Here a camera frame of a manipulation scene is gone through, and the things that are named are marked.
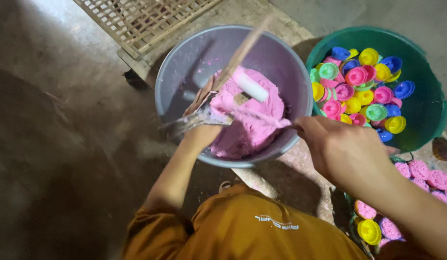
pink batter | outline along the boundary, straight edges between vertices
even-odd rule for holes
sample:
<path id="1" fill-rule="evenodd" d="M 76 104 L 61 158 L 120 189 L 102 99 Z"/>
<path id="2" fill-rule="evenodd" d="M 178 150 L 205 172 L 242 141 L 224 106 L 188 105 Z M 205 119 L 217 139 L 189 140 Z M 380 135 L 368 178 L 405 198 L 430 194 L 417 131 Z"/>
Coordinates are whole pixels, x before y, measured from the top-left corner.
<path id="1" fill-rule="evenodd" d="M 242 92 L 235 83 L 234 77 L 242 72 L 268 91 L 269 96 L 263 103 L 259 103 L 254 98 L 240 107 L 234 103 L 234 96 Z M 223 128 L 217 139 L 210 145 L 210 151 L 218 157 L 239 159 L 254 154 L 273 142 L 278 128 L 290 125 L 289 120 L 281 120 L 284 114 L 284 103 L 278 96 L 278 87 L 260 72 L 248 68 L 238 67 L 232 78 L 211 100 L 210 106 L 219 112 L 234 115 L 231 126 Z"/>

hand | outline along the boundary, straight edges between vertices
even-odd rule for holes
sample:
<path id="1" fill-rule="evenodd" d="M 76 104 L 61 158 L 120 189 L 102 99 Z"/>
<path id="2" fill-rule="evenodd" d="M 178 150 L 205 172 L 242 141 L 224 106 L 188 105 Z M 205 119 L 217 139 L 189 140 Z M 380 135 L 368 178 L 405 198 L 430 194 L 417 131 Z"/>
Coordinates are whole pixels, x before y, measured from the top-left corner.
<path id="1" fill-rule="evenodd" d="M 310 149 L 315 169 L 358 198 L 385 189 L 394 178 L 401 177 L 372 128 L 322 116 L 301 117 L 294 125 Z"/>
<path id="2" fill-rule="evenodd" d="M 182 142 L 199 153 L 215 140 L 221 129 L 219 125 L 200 125 L 186 132 Z"/>
<path id="3" fill-rule="evenodd" d="M 185 110 L 183 116 L 187 116 L 194 112 L 204 99 L 207 97 L 214 84 L 214 76 L 212 75 L 207 81 L 206 86 L 198 91 L 193 103 Z M 183 143 L 197 153 L 208 147 L 219 135 L 222 127 L 217 125 L 200 125 L 185 133 Z"/>

person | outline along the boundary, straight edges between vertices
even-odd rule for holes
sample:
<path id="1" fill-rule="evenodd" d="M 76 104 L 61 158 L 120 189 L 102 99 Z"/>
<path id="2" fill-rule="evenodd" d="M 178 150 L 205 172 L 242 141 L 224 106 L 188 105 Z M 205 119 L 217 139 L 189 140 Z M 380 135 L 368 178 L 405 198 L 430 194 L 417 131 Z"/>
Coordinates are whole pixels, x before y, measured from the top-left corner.
<path id="1" fill-rule="evenodd" d="M 405 230 L 406 242 L 384 246 L 378 259 L 447 259 L 447 205 L 399 174 L 373 129 L 321 116 L 294 125 L 322 176 Z M 125 260 L 367 259 L 337 227 L 245 185 L 210 197 L 191 221 L 180 217 L 193 165 L 219 132 L 185 134 L 128 227 Z"/>

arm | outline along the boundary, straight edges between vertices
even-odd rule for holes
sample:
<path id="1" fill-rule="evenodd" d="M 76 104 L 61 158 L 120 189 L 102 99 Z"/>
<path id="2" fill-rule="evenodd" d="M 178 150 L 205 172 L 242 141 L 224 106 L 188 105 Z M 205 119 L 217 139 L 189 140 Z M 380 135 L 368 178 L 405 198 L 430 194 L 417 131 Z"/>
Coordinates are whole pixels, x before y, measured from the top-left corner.
<path id="1" fill-rule="evenodd" d="M 404 226 L 429 253 L 447 259 L 447 205 L 399 174 L 373 129 L 325 117 L 300 118 L 296 126 L 321 175 Z"/>
<path id="2" fill-rule="evenodd" d="M 202 125 L 185 134 L 143 204 L 148 211 L 159 208 L 178 210 L 182 207 L 194 163 L 220 130 L 219 126 Z"/>

stirring utensil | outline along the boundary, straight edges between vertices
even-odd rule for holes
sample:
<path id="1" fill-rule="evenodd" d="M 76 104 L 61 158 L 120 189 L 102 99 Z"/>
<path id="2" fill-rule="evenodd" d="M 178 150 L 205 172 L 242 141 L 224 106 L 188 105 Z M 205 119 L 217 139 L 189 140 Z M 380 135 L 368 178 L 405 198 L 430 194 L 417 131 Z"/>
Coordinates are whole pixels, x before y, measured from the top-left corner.
<path id="1" fill-rule="evenodd" d="M 193 127 L 197 127 L 202 124 L 208 125 L 221 125 L 221 126 L 229 126 L 233 122 L 233 117 L 220 113 L 213 113 L 210 108 L 210 101 L 217 94 L 216 91 L 211 91 L 203 103 L 199 105 L 198 109 L 178 120 L 169 122 L 163 125 L 160 130 L 165 131 L 167 133 L 168 139 L 174 139 L 186 131 L 192 129 Z"/>

